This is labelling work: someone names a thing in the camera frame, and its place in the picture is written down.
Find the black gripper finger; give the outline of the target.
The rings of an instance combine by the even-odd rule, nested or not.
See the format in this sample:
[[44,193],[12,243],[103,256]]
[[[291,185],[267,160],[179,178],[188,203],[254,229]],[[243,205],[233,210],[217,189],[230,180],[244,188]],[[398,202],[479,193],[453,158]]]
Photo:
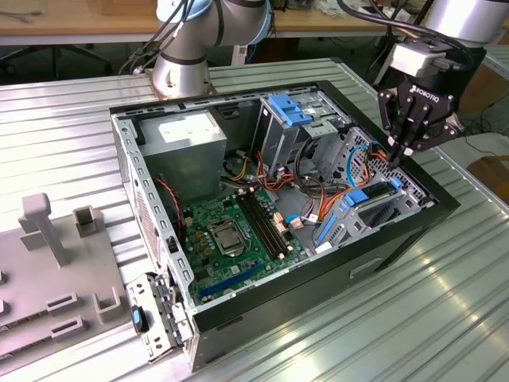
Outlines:
[[401,112],[397,139],[397,165],[414,152],[423,152],[457,138],[464,128],[449,107],[412,106]]
[[414,122],[409,120],[414,109],[416,97],[406,94],[400,99],[396,90],[382,90],[378,93],[379,111],[383,129],[388,133],[389,143],[388,163],[399,166],[401,160],[412,151],[415,138]]

